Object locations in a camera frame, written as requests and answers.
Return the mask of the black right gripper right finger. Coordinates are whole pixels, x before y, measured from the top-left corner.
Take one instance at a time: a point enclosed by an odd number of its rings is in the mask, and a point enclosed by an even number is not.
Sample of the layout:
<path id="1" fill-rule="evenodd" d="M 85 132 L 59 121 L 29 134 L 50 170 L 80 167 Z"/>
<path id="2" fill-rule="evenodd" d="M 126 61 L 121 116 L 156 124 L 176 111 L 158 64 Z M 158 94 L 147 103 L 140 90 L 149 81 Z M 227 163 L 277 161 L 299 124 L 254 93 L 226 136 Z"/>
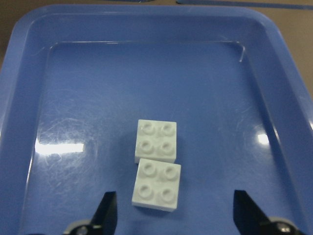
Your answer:
<path id="1" fill-rule="evenodd" d="M 241 235 L 275 235 L 274 224 L 245 190 L 235 190 L 233 221 Z"/>

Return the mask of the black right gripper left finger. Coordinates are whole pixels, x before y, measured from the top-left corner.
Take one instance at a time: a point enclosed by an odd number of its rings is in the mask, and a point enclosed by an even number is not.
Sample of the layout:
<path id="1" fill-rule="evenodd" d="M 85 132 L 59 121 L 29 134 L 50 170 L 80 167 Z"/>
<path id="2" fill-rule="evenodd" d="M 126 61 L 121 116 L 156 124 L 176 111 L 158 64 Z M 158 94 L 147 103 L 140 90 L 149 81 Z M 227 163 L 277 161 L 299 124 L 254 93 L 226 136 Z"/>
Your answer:
<path id="1" fill-rule="evenodd" d="M 115 191 L 105 192 L 94 213 L 89 235 L 113 235 L 117 226 L 117 194 Z"/>

